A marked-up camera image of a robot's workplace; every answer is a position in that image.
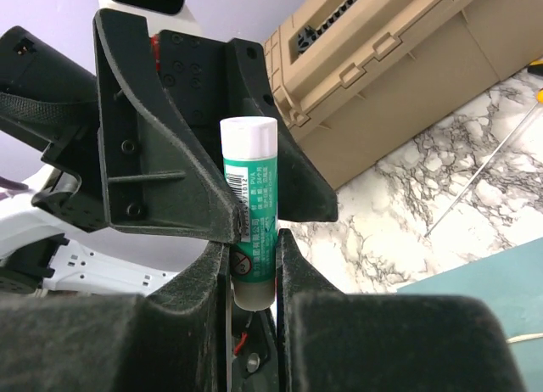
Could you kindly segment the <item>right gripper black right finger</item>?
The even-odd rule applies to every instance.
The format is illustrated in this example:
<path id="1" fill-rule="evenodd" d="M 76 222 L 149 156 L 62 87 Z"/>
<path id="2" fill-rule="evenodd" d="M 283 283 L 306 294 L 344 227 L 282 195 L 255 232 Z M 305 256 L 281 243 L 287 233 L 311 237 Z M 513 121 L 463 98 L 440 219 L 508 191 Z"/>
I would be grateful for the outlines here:
<path id="1" fill-rule="evenodd" d="M 293 297 L 305 294 L 309 312 L 304 316 L 325 316 L 328 314 L 324 295 L 339 293 L 302 254 L 294 235 L 287 228 L 279 230 L 277 241 L 277 314 L 283 316 L 291 306 Z"/>

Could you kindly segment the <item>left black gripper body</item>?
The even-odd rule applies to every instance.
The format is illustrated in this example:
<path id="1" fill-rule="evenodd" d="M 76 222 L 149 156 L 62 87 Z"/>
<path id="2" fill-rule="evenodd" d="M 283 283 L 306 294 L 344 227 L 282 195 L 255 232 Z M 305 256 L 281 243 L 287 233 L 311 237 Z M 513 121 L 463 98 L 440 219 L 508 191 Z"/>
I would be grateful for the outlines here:
<path id="1" fill-rule="evenodd" d="M 161 31 L 150 41 L 163 88 L 206 153 L 220 154 L 220 121 L 236 108 L 234 40 Z"/>

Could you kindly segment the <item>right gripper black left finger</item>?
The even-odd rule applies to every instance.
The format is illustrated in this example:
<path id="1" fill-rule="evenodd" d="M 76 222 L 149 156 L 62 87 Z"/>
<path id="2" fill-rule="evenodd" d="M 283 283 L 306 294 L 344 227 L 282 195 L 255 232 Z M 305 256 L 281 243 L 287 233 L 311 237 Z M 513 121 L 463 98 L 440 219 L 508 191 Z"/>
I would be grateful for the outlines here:
<path id="1" fill-rule="evenodd" d="M 146 317 L 155 324 L 225 324 L 230 305 L 230 246 L 209 242 L 199 258 L 148 298 Z"/>

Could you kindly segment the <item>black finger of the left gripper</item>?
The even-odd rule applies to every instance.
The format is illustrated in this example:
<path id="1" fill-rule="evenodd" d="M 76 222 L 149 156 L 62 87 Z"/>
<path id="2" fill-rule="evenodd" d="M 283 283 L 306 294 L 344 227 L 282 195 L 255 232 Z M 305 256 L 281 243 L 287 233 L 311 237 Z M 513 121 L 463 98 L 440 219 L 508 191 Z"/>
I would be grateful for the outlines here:
<path id="1" fill-rule="evenodd" d="M 226 43 L 225 58 L 228 114 L 277 120 L 278 217 L 295 222 L 337 221 L 337 194 L 294 141 L 275 105 L 263 47 L 233 38 Z"/>
<path id="2" fill-rule="evenodd" d="M 236 243 L 238 202 L 162 87 L 145 18 L 103 8 L 93 30 L 109 225 L 124 233 Z"/>

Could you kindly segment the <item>green white glue stick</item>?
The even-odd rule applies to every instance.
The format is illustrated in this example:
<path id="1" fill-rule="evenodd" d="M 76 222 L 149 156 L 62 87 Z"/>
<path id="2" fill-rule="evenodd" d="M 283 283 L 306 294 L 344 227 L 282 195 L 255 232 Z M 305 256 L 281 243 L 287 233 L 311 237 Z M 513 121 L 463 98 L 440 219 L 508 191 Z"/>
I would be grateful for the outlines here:
<path id="1" fill-rule="evenodd" d="M 234 300 L 270 307 L 276 293 L 278 123 L 265 116 L 220 122 L 224 177 L 241 208 L 241 237 L 230 256 Z"/>

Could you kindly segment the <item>teal paper envelope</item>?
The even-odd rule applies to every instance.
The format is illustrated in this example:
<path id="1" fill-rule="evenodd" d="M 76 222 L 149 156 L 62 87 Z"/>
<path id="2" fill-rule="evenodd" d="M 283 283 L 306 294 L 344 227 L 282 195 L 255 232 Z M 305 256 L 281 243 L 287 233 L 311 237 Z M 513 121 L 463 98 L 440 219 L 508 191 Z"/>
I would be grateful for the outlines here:
<path id="1" fill-rule="evenodd" d="M 508 339 L 542 332 L 542 240 L 406 285 L 399 294 L 458 294 L 482 300 Z"/>

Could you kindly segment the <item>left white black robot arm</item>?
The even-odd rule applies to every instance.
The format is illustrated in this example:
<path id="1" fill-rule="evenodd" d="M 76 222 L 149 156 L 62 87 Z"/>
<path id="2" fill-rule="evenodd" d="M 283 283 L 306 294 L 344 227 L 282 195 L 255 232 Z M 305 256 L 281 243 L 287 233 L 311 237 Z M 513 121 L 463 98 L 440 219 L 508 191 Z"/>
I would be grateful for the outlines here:
<path id="1" fill-rule="evenodd" d="M 95 73 L 15 26 L 1 39 L 1 129 L 42 155 L 1 185 L 1 289 L 151 294 L 173 273 L 101 254 L 77 233 L 231 244 L 247 232 L 238 176 L 223 175 L 221 120 L 277 118 L 260 45 L 100 10 Z"/>

